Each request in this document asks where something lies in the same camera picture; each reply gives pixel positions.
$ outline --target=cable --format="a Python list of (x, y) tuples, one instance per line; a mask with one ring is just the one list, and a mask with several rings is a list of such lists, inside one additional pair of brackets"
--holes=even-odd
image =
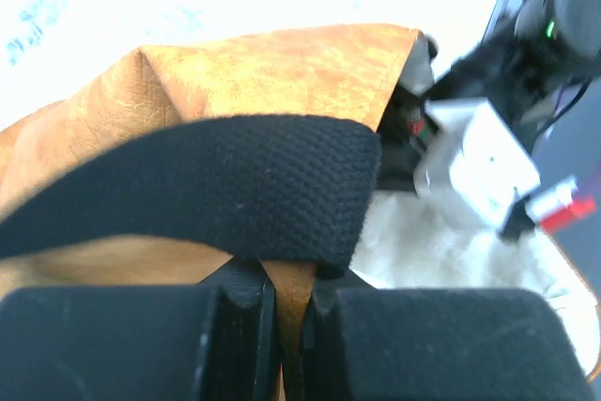
[(587, 80), (586, 82), (584, 82), (582, 84), (582, 86), (580, 87), (580, 90), (578, 91), (576, 96), (574, 96), (574, 98), (572, 100), (570, 100), (570, 102), (564, 108), (562, 108), (562, 110), (557, 115), (555, 115), (554, 117), (549, 119), (543, 125), (543, 127), (538, 130), (537, 136), (542, 136), (550, 127), (552, 127), (554, 124), (559, 122), (559, 120), (562, 119), (562, 117), (566, 113), (568, 113), (570, 110), (572, 110), (572, 108), (574, 108), (574, 106), (578, 103), (578, 101), (584, 97), (584, 95), (586, 94), (586, 91), (589, 89), (590, 85), (591, 85), (591, 80)]

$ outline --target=green led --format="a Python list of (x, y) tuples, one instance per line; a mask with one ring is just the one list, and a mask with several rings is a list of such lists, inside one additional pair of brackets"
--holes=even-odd
[(547, 38), (553, 38), (553, 30), (555, 29), (555, 21), (549, 21), (547, 25), (547, 30), (545, 30), (545, 35)]

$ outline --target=white mechanical part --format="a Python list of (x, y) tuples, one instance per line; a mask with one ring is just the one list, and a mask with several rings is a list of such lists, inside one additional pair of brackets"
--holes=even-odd
[(487, 99), (428, 102), (426, 112), (441, 131), (413, 175), (418, 196), (456, 227), (501, 231), (540, 186), (536, 165)]

